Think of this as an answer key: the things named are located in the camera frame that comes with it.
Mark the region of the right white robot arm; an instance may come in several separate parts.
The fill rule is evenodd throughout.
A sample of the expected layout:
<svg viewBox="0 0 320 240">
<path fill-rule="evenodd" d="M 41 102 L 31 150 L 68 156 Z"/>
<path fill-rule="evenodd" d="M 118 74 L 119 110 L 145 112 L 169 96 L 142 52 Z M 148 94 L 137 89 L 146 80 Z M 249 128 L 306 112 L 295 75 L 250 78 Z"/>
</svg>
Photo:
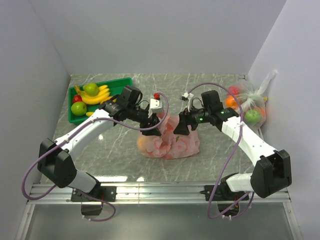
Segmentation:
<svg viewBox="0 0 320 240">
<path fill-rule="evenodd" d="M 199 124 L 209 123 L 231 138 L 248 156 L 252 173 L 234 173 L 220 183 L 220 194 L 226 200 L 238 192 L 254 192 L 266 198 L 292 184 L 291 157 L 285 150 L 276 150 L 255 134 L 232 108 L 224 108 L 215 90 L 202 93 L 202 108 L 193 106 L 194 95 L 185 92 L 181 99 L 187 107 L 179 113 L 176 135 L 188 136 Z"/>
</svg>

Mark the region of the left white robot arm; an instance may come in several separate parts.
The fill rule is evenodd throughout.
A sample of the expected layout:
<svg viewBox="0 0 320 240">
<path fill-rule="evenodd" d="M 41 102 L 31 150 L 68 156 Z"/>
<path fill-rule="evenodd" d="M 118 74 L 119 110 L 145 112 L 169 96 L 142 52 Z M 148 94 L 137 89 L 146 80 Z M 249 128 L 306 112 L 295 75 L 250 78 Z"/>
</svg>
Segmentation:
<svg viewBox="0 0 320 240">
<path fill-rule="evenodd" d="M 160 136 L 157 114 L 164 110 L 160 94 L 149 100 L 146 108 L 139 106 L 141 91 L 131 85 L 109 100 L 105 100 L 93 114 L 74 130 L 40 145 L 37 169 L 57 187 L 70 187 L 81 192 L 89 201 L 102 199 L 101 183 L 87 172 L 76 169 L 74 160 L 98 135 L 121 125 L 124 120 L 139 123 L 138 131 L 144 135 Z"/>
</svg>

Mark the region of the pink plastic bag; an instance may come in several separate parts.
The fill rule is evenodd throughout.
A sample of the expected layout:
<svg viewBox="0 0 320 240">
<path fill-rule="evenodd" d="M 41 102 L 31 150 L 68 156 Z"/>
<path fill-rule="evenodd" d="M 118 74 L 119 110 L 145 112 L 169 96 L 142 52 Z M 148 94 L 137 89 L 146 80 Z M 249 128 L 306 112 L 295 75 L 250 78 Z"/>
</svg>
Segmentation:
<svg viewBox="0 0 320 240">
<path fill-rule="evenodd" d="M 161 136 L 146 136 L 139 134 L 137 148 L 139 152 L 150 158 L 180 159 L 193 156 L 200 152 L 198 132 L 189 127 L 189 135 L 174 134 L 178 126 L 179 116 L 168 114 L 164 122 L 158 127 Z"/>
</svg>

